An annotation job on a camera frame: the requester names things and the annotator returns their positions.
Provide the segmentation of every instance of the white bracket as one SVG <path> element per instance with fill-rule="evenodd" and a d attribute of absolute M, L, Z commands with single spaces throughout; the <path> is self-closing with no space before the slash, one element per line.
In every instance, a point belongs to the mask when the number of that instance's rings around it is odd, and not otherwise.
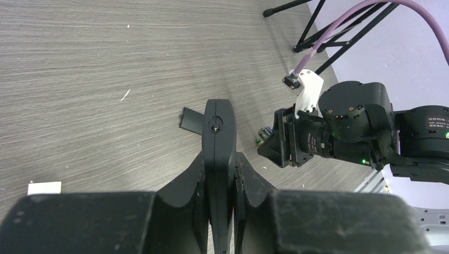
<path fill-rule="evenodd" d="M 430 246 L 449 245 L 449 210 L 413 208 L 418 225 L 420 225 Z"/>
<path fill-rule="evenodd" d="M 312 112 L 313 108 L 317 107 L 321 89 L 324 84 L 324 80 L 320 76 L 318 76 L 315 72 L 306 69 L 299 73 L 298 80 L 304 86 L 304 89 L 296 99 L 296 119 L 299 118 L 298 111 Z"/>

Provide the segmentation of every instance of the gray wood grain floor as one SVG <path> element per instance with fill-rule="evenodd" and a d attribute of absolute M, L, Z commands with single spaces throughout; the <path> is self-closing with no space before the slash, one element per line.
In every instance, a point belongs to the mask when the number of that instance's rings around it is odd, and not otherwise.
<path fill-rule="evenodd" d="M 232 101 L 238 150 L 276 187 L 355 188 L 368 168 L 315 158 L 279 169 L 257 155 L 257 131 L 295 101 L 281 79 L 310 17 L 306 6 L 262 17 L 284 2 L 3 0 L 0 219 L 30 181 L 62 181 L 64 193 L 161 188 L 201 149 L 178 128 L 183 107 L 203 112 L 209 98 Z M 336 82 L 331 68 L 322 77 Z"/>

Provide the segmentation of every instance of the metal rod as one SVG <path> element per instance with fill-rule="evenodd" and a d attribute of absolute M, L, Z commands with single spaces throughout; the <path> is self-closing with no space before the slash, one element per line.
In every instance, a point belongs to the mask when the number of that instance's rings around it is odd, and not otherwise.
<path fill-rule="evenodd" d="M 310 17 L 309 22 L 307 23 L 306 28 L 302 32 L 301 38 L 299 39 L 300 42 L 304 41 L 304 39 L 306 38 L 307 34 L 312 28 L 313 23 L 315 22 L 315 19 L 317 19 L 318 13 L 321 11 L 321 8 L 323 7 L 325 1 L 326 0 L 320 0 L 317 8 L 313 11 L 312 17 Z"/>
<path fill-rule="evenodd" d="M 347 23 L 348 21 L 350 21 L 351 19 L 355 18 L 356 16 L 358 16 L 359 14 L 361 14 L 364 11 L 368 10 L 369 8 L 371 8 L 374 5 L 375 4 L 368 5 L 368 6 L 364 7 L 364 8 L 361 8 L 360 10 L 354 12 L 345 21 L 343 21 L 341 23 L 341 25 L 339 25 L 338 27 L 340 27 L 343 24 Z M 294 52 L 298 53 L 298 52 L 300 52 L 300 51 L 302 51 L 304 49 L 310 48 L 311 47 L 310 44 L 315 43 L 323 35 L 323 33 L 330 27 L 330 25 L 332 25 L 332 23 L 328 24 L 325 28 L 323 28 L 320 31 L 314 33 L 313 35 L 311 35 L 310 37 L 308 37 L 304 41 L 302 41 L 302 42 L 298 41 L 296 46 L 293 47 Z"/>
<path fill-rule="evenodd" d="M 372 14 L 380 10 L 383 6 L 385 6 L 387 3 L 378 3 L 371 7 L 368 11 L 363 13 L 360 17 L 358 17 L 355 21 L 353 21 L 351 24 L 349 24 L 343 31 L 333 35 L 329 41 L 327 42 L 335 42 L 336 40 L 340 39 L 342 36 L 344 36 L 347 32 L 349 32 L 352 28 L 356 27 L 359 24 L 362 24 L 364 20 L 366 20 L 368 17 L 370 17 Z"/>
<path fill-rule="evenodd" d="M 360 30 L 350 41 L 349 45 L 343 46 L 338 50 L 333 56 L 329 58 L 323 65 L 315 71 L 316 74 L 320 75 L 327 67 L 333 64 L 339 57 L 343 55 L 348 49 L 350 49 L 357 41 L 359 41 L 365 34 L 367 34 L 371 29 L 373 29 L 379 22 L 381 22 L 388 14 L 390 14 L 399 4 L 388 5 L 381 13 L 379 13 L 370 23 L 368 23 L 364 28 Z"/>
<path fill-rule="evenodd" d="M 321 45 L 321 47 L 317 50 L 317 53 L 320 53 L 319 50 L 321 50 L 321 52 L 328 47 L 342 47 L 342 46 L 346 46 L 349 45 L 351 42 L 350 41 L 333 41 L 333 42 L 325 42 Z"/>
<path fill-rule="evenodd" d="M 269 17 L 269 16 L 271 16 L 271 15 L 273 15 L 275 13 L 278 13 L 278 12 L 290 9 L 290 8 L 298 6 L 300 4 L 305 4 L 305 3 L 310 2 L 310 1 L 312 1 L 312 0 L 295 0 L 295 1 L 286 3 L 284 5 L 281 5 L 281 6 L 278 6 L 278 7 L 275 7 L 275 8 L 266 9 L 263 14 L 264 14 L 264 17 Z"/>

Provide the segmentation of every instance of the white wall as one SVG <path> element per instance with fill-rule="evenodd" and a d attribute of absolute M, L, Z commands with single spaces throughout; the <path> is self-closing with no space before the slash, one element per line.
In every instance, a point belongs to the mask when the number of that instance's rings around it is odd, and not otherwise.
<path fill-rule="evenodd" d="M 323 28 L 361 0 L 330 0 L 324 4 L 316 25 Z M 415 0 L 425 7 L 449 36 L 449 1 Z M 311 11 L 318 0 L 309 2 Z M 351 38 L 353 29 L 341 40 Z M 332 55 L 338 48 L 328 48 Z M 350 48 L 333 65 L 338 81 L 378 81 L 387 87 L 395 110 L 423 105 L 449 106 L 449 67 L 427 23 L 413 10 L 397 7 L 381 23 Z M 384 176 L 392 193 L 412 206 L 449 208 L 449 186 L 415 183 L 392 177 L 389 168 Z"/>

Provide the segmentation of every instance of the black connector plug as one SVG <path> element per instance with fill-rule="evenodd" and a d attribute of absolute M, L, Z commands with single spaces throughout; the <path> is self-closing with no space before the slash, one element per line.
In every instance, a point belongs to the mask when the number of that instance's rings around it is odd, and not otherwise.
<path fill-rule="evenodd" d="M 295 76 L 293 73 L 285 76 L 282 82 L 290 89 L 298 89 L 301 87 L 301 83 L 299 82 L 299 79 L 297 76 Z"/>

